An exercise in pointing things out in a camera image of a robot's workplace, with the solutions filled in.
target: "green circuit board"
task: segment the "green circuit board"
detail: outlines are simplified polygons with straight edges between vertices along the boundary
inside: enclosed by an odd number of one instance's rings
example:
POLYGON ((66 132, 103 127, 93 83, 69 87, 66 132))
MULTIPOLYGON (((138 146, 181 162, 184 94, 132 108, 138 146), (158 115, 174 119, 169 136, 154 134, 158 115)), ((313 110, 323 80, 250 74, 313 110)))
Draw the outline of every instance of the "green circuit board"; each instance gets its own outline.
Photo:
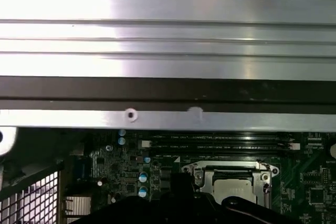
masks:
POLYGON ((336 223, 336 159, 330 155, 334 133, 274 133, 260 145, 240 144, 234 133, 119 130, 90 136, 90 151, 76 157, 90 164, 89 175, 77 181, 107 181, 92 198, 92 211, 131 195, 154 199, 169 188, 164 176, 193 162, 262 161, 280 169, 272 180, 273 210, 305 224, 336 223))

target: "chip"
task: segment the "chip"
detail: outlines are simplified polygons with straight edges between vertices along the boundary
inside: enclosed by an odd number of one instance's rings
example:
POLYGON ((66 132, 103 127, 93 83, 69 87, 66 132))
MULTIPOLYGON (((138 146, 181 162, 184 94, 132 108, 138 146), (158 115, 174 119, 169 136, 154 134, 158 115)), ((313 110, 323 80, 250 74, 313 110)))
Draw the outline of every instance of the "chip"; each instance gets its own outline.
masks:
POLYGON ((162 181, 160 182, 160 187, 161 187, 161 189, 162 189, 162 188, 170 188, 170 182, 169 182, 169 181, 164 181, 164 180, 162 180, 162 181))
POLYGON ((330 176, 331 176, 331 181, 336 182, 336 169, 331 169, 330 170, 330 176))
POLYGON ((112 168, 112 170, 118 170, 119 165, 118 164, 112 164, 111 168, 112 168))
POLYGON ((323 204, 324 203, 324 190, 323 189, 310 189, 310 203, 323 204))
POLYGON ((303 183, 305 184, 320 184, 321 183, 321 174, 320 173, 304 173, 303 174, 303 183))
POLYGON ((127 191, 129 193, 133 193, 135 191, 135 186, 133 184, 128 184, 127 185, 127 191))
POLYGON ((105 158, 103 157, 97 157, 97 164, 98 165, 103 165, 105 163, 105 158))

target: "black component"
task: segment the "black component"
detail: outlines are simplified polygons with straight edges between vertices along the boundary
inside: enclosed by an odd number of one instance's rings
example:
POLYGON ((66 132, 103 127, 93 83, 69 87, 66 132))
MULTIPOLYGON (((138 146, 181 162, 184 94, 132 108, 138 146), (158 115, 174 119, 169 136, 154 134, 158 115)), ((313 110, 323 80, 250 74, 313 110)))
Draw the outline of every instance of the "black component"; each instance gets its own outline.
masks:
POLYGON ((218 179, 230 179, 230 178, 252 180, 253 175, 252 172, 248 172, 248 169, 246 171, 241 172, 236 170, 233 170, 232 172, 220 172, 220 173, 215 172, 213 176, 213 182, 218 179))
POLYGON ((162 180, 160 182, 160 187, 161 187, 161 189, 162 188, 170 188, 170 181, 168 181, 168 180, 162 180))
POLYGON ((290 152, 290 135, 284 133, 170 133, 148 136, 151 155, 262 155, 279 156, 290 152))
POLYGON ((116 223, 301 223, 239 197, 228 197, 219 205, 212 195, 194 191, 190 174, 172 174, 171 188, 161 195, 160 200, 149 202, 139 197, 128 197, 73 224, 95 223, 100 219, 113 219, 116 223))
POLYGON ((92 161, 90 157, 77 157, 73 158, 73 180, 79 179, 88 180, 90 178, 92 161))
POLYGON ((171 173, 172 171, 170 167, 161 167, 160 171, 161 180, 170 180, 171 173))
POLYGON ((151 196, 151 201, 154 201, 154 200, 160 200, 161 196, 166 193, 165 192, 161 192, 161 191, 158 191, 158 190, 153 190, 152 191, 152 196, 151 196))
POLYGON ((332 81, 2 76, 0 83, 2 109, 187 111, 198 106, 207 112, 336 114, 332 81))
POLYGON ((133 142, 129 143, 129 148, 130 149, 135 149, 136 148, 136 144, 133 143, 133 142))
POLYGON ((143 151, 142 152, 142 156, 145 157, 149 157, 149 152, 148 151, 143 151))
POLYGON ((168 193, 170 191, 170 187, 164 187, 160 189, 160 193, 168 193))
POLYGON ((92 194, 97 189, 97 184, 88 181, 82 181, 70 184, 65 189, 66 196, 92 194))
POLYGON ((136 161, 138 163, 143 163, 143 157, 136 157, 136 158, 137 158, 136 161))
POLYGON ((97 157, 97 165, 103 165, 105 164, 105 159, 103 157, 97 157))
POLYGON ((331 181, 336 182, 336 169, 330 169, 331 181))
POLYGON ((323 189, 310 189, 310 203, 322 204, 324 202, 324 190, 323 189))
POLYGON ((194 180, 189 173, 175 173, 171 175, 171 192, 179 198, 194 197, 194 180))
POLYGON ((127 191, 129 193, 133 193, 135 191, 135 186, 133 184, 128 184, 127 185, 127 191))
POLYGON ((160 175, 160 170, 154 170, 152 172, 152 174, 155 175, 155 176, 159 176, 160 175))
POLYGON ((227 214, 227 223, 246 221, 247 223, 259 224, 302 224, 299 220, 294 220, 270 209, 254 204, 248 200, 231 196, 222 201, 223 213, 227 214))
POLYGON ((116 200, 120 200, 120 198, 121 198, 121 194, 120 194, 120 193, 116 193, 115 196, 114 196, 114 198, 115 198, 116 200))
POLYGON ((112 170, 118 171, 119 170, 119 164, 112 164, 111 168, 112 168, 112 170))
POLYGON ((321 183, 321 180, 321 174, 319 173, 305 173, 303 175, 303 183, 308 185, 321 183))

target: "motherboard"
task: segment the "motherboard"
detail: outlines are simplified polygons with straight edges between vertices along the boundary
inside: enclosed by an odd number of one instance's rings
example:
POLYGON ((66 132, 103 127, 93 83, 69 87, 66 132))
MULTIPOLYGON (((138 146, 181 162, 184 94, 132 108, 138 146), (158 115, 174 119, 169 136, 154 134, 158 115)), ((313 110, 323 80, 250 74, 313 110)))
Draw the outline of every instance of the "motherboard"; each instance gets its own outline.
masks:
POLYGON ((73 184, 94 188, 91 212, 127 196, 158 200, 171 174, 193 170, 201 191, 211 175, 217 183, 210 193, 248 197, 305 224, 336 223, 335 133, 97 130, 83 145, 71 157, 73 184), (269 198, 262 201, 263 194, 269 198))

